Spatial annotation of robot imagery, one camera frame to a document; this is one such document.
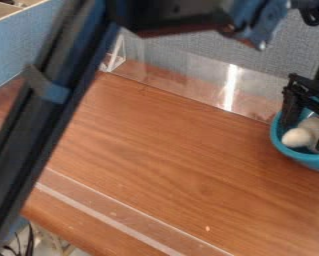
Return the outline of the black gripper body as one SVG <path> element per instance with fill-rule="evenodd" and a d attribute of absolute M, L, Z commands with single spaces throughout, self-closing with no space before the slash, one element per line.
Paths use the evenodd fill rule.
<path fill-rule="evenodd" d="M 319 83 L 315 80 L 291 73 L 281 94 L 283 98 L 285 95 L 295 95 L 303 106 L 301 111 L 308 109 L 319 115 Z"/>

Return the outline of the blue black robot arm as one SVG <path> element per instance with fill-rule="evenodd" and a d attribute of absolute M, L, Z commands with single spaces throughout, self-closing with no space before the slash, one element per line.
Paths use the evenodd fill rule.
<path fill-rule="evenodd" d="M 0 129 L 0 248 L 118 30 L 213 30 L 263 50 L 289 10 L 319 25 L 319 0 L 65 1 Z"/>

